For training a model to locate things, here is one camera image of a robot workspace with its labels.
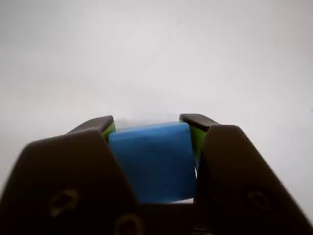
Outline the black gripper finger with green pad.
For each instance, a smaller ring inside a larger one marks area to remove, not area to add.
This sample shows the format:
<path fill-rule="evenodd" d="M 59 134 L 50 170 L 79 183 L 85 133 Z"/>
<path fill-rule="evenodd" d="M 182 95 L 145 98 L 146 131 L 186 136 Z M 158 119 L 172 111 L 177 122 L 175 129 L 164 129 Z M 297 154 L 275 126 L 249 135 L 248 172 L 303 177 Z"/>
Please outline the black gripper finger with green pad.
<path fill-rule="evenodd" d="M 313 227 L 243 130 L 181 114 L 196 145 L 194 202 L 217 235 L 310 235 Z"/>
<path fill-rule="evenodd" d="M 21 152 L 0 199 L 3 235 L 140 233 L 138 201 L 106 135 L 112 116 L 34 141 Z"/>

